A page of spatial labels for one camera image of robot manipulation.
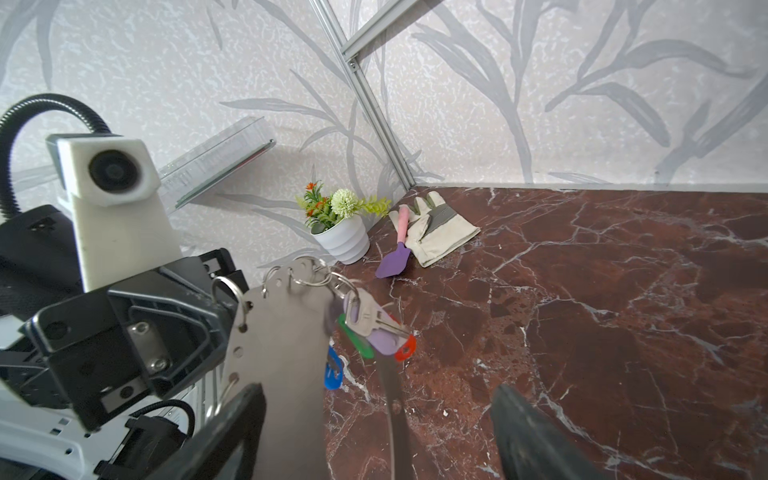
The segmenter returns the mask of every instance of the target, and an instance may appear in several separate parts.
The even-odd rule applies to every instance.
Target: camera lens
[[[96,155],[88,167],[94,183],[107,192],[121,192],[133,187],[139,178],[139,170],[123,152],[107,150]]]

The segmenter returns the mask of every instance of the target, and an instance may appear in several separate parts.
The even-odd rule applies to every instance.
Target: clear plastic shelf
[[[171,214],[277,144],[264,117],[245,117],[159,169],[158,190]]]

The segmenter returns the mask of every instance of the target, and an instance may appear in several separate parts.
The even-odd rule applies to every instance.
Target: gardening glove
[[[389,219],[397,230],[397,211]],[[421,266],[430,266],[456,250],[480,232],[480,229],[457,214],[437,192],[429,192],[426,200],[417,197],[415,211],[409,211],[406,247],[411,249]]]

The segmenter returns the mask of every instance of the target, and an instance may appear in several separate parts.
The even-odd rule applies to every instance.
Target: wallpaper
[[[71,95],[114,133],[144,140],[158,167],[266,116],[278,145],[171,215],[185,254],[226,247],[251,284],[298,254],[330,260],[293,201],[311,180],[404,193],[305,2],[12,0],[0,2],[0,25],[3,111],[30,94]],[[12,158],[23,210],[60,189],[45,136],[79,131],[58,112],[23,130]]]
[[[763,0],[425,0],[363,54],[420,182],[766,189]]]

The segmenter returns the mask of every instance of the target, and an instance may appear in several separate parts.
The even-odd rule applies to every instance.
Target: white flower pot
[[[371,246],[360,215],[345,218],[328,230],[312,235],[317,243],[339,262],[349,265],[360,260]]]

